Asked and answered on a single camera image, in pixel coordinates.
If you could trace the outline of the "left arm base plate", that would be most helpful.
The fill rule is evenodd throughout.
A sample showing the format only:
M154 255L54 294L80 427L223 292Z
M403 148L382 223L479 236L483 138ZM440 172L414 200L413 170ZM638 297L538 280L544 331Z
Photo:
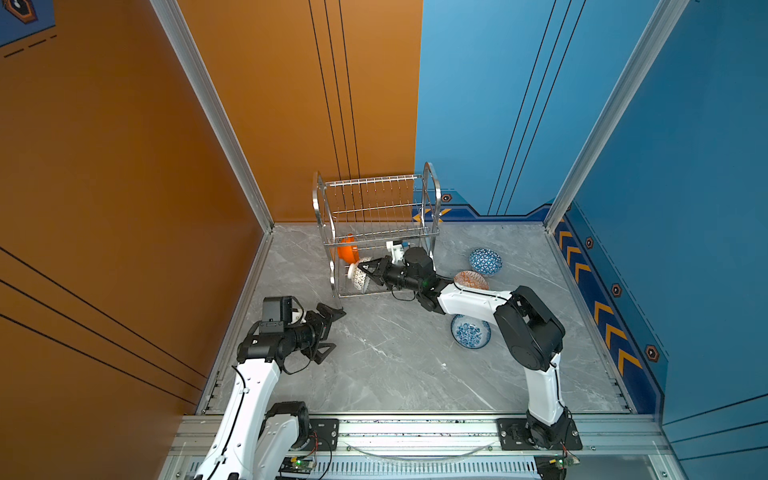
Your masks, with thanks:
M338 418L310 417L300 420L298 438L289 451L310 451L317 448L322 452L335 452L339 440L339 427Z

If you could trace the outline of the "red patterned ceramic bowl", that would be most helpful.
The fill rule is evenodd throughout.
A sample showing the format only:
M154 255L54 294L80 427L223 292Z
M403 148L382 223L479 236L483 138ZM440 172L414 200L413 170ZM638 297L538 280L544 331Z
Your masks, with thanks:
M488 281L480 273L472 270L460 271L453 277L453 280L457 285L463 287L480 290L490 289Z

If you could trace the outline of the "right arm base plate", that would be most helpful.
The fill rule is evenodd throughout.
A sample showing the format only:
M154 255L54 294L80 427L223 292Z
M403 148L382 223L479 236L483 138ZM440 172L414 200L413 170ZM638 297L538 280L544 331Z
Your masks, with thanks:
M583 449L575 421L567 413L551 426L533 418L500 418L496 420L496 427L504 451Z

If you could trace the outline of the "white brown patterned bowl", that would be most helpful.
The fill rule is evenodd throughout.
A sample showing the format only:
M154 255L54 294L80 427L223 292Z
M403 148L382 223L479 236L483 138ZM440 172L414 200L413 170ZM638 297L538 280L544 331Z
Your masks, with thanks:
M371 260L371 257L362 257L358 262L351 264L348 268L347 277L353 287L360 293L366 293L370 279L367 274L360 269L360 264Z

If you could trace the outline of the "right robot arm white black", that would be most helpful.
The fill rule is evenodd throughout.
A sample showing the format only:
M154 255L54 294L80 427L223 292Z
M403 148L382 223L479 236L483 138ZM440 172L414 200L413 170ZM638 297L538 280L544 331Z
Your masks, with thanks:
M531 288L491 291L462 286L438 275L430 257L398 266L385 256L361 261L357 270L391 292L413 292L427 311L496 325L511 356L525 369L525 440L538 449L567 447L574 422L561 388L560 360L566 330Z

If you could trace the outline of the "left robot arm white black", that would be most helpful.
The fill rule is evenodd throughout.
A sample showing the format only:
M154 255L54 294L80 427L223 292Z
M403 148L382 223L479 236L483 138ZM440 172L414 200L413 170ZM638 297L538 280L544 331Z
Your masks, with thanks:
M311 438L303 401L269 401L285 360L301 353L320 365L335 348L327 338L346 312L319 303L307 310L294 296L267 297L262 318L237 347L235 381L212 446L197 469L196 479L274 479L290 451Z

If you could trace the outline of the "blue white floral bowl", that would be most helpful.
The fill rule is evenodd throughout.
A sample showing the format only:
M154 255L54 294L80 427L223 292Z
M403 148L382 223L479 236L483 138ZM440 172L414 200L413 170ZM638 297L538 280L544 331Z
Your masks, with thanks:
M451 322L451 334L454 340L467 349L484 348L492 336L488 322L464 315L455 315Z

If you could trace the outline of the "orange plastic bowl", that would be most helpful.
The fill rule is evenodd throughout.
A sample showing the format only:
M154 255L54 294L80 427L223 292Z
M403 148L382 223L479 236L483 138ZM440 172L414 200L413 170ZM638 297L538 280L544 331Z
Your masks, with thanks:
M357 241L354 235L346 235L340 239L337 252L339 258L349 265L360 261Z

